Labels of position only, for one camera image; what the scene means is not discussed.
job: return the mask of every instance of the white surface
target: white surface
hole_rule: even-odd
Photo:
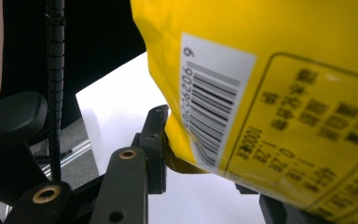
[[[149,109],[165,99],[148,74],[146,55],[88,86],[77,101],[100,175],[110,155],[131,144]],[[149,196],[151,224],[265,223],[257,195],[240,195],[217,175],[180,175],[168,169],[167,192]]]

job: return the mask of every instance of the white label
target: white label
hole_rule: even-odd
[[[197,164],[208,170],[219,165],[254,65],[254,54],[182,34],[182,121]]]

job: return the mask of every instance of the coiled black cable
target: coiled black cable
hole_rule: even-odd
[[[64,0],[46,1],[48,46],[48,154],[52,180],[61,181],[61,118],[64,68]]]

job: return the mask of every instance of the barcode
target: barcode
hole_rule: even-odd
[[[194,74],[189,125],[198,139],[194,147],[203,162],[215,166],[238,93],[233,87],[240,82],[192,62],[187,67]]]
[[[196,162],[205,170],[214,172],[221,163],[254,65],[249,52],[182,34],[182,124]]]

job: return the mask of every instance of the yellow plastic bag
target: yellow plastic bag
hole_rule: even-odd
[[[358,1],[131,6],[178,158],[358,223]]]

